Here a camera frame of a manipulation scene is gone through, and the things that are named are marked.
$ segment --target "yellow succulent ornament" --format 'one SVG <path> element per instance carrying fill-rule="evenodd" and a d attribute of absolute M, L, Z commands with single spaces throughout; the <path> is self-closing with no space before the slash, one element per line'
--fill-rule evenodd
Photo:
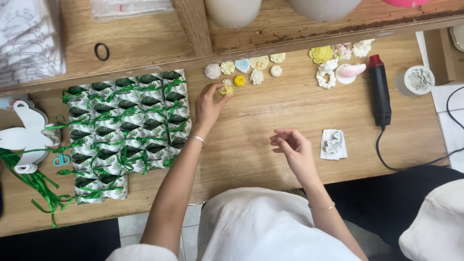
<path fill-rule="evenodd" d="M 332 59 L 334 51 L 330 46 L 311 48 L 308 53 L 315 64 L 325 63 Z"/>
<path fill-rule="evenodd" d="M 219 93 L 222 95 L 233 94 L 233 88 L 229 85 L 224 85 L 219 89 Z"/>
<path fill-rule="evenodd" d="M 245 84 L 245 82 L 245 77 L 243 77 L 242 75 L 237 75 L 233 80 L 233 84 L 235 84 L 235 86 L 237 87 L 242 87 Z"/>

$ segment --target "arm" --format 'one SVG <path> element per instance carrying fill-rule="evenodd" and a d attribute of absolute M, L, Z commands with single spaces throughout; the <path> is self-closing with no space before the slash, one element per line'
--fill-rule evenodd
<path fill-rule="evenodd" d="M 197 99 L 195 106 L 196 123 L 190 131 L 206 139 L 210 129 L 219 117 L 231 95 L 224 96 L 218 103 L 214 93 L 224 84 L 207 86 Z M 161 183 L 148 215 L 141 244 L 150 244 L 171 250 L 179 255 L 180 233 L 187 210 L 193 180 L 203 143 L 195 138 L 187 139 L 181 153 Z"/>
<path fill-rule="evenodd" d="M 271 145 L 278 148 L 273 151 L 285 154 L 291 170 L 306 191 L 314 226 L 343 242 L 361 260 L 368 261 L 337 209 L 317 210 L 332 206 L 332 200 L 317 174 L 311 142 L 295 129 L 274 132 L 276 135 L 271 137 Z"/>

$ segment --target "silver bracelet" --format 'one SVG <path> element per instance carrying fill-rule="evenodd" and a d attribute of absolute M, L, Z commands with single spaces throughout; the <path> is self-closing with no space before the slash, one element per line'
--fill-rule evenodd
<path fill-rule="evenodd" d="M 325 208 L 325 209 L 313 208 L 313 207 L 311 207 L 309 204 L 308 204 L 308 207 L 309 207 L 310 209 L 315 209 L 315 210 L 329 210 L 329 209 L 333 209 L 333 208 L 335 207 L 335 202 L 332 201 L 332 204 L 333 204 L 332 206 L 330 206 L 330 207 L 328 207 L 328 208 Z"/>
<path fill-rule="evenodd" d="M 197 140 L 201 141 L 201 142 L 203 143 L 203 147 L 202 147 L 202 148 L 204 148 L 204 147 L 206 146 L 206 142 L 205 142 L 205 140 L 204 140 L 202 137 L 197 136 L 197 135 L 189 135 L 189 136 L 187 137 L 187 139 L 189 139 L 189 138 L 191 138 L 191 137 L 194 138 L 194 139 L 197 139 Z"/>

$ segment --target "power cord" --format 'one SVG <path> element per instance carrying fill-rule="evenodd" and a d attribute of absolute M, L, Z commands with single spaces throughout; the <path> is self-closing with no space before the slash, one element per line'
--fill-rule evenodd
<path fill-rule="evenodd" d="M 453 96 L 453 94 L 455 94 L 457 91 L 459 91 L 459 90 L 461 90 L 461 89 L 464 89 L 464 86 L 461 87 L 461 88 L 459 88 L 459 89 L 457 89 L 457 90 L 455 90 L 455 91 L 454 91 L 452 94 L 450 94 L 450 96 L 448 97 L 448 100 L 446 101 L 446 112 L 448 113 L 448 115 L 450 116 L 450 118 L 451 118 L 455 123 L 457 123 L 459 126 L 461 126 L 461 128 L 464 130 L 464 126 L 463 126 L 458 120 L 456 120 L 456 119 L 451 115 L 450 108 L 448 107 L 451 96 Z M 438 159 L 436 159 L 436 160 L 434 160 L 434 161 L 430 161 L 430 162 L 427 162 L 427 163 L 424 163 L 424 164 L 420 164 L 420 165 L 416 165 L 416 166 L 412 166 L 412 167 L 407 167 L 407 168 L 400 168 L 400 169 L 392 168 L 392 167 L 388 166 L 388 165 L 383 161 L 382 156 L 380 155 L 379 141 L 380 141 L 380 137 L 382 137 L 382 134 L 383 134 L 383 132 L 385 131 L 385 126 L 382 126 L 382 127 L 381 127 L 381 130 L 382 130 L 382 132 L 380 133 L 379 137 L 377 138 L 377 142 L 376 142 L 376 144 L 375 144 L 375 149 L 377 150 L 377 155 L 379 156 L 380 161 L 382 161 L 382 164 L 383 164 L 385 167 L 387 167 L 388 169 L 390 169 L 390 170 L 407 170 L 407 169 L 414 168 L 414 167 L 420 167 L 420 166 L 426 166 L 426 165 L 434 164 L 434 163 L 436 163 L 436 162 L 438 162 L 438 161 L 440 161 L 440 160 L 442 160 L 442 159 L 448 158 L 449 156 L 453 155 L 453 154 L 456 153 L 456 152 L 460 152 L 460 151 L 463 151 L 463 150 L 464 150 L 464 148 L 455 150 L 455 151 L 453 151 L 452 153 L 450 153 L 450 154 L 448 154 L 448 155 L 446 155 L 446 156 L 444 156 L 444 157 L 438 158 Z"/>

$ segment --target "hand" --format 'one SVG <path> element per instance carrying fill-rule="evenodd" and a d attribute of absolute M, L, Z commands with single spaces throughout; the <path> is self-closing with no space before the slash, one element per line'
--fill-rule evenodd
<path fill-rule="evenodd" d="M 214 102 L 213 96 L 216 90 L 224 86 L 224 83 L 207 85 L 195 104 L 195 125 L 191 133 L 206 139 L 209 131 L 216 123 L 222 108 L 232 97 L 231 94 L 224 95 L 219 102 Z"/>
<path fill-rule="evenodd" d="M 272 151 L 285 154 L 300 184 L 319 182 L 311 142 L 296 129 L 277 129 L 274 132 L 276 135 L 271 137 L 271 145 L 279 147 Z"/>

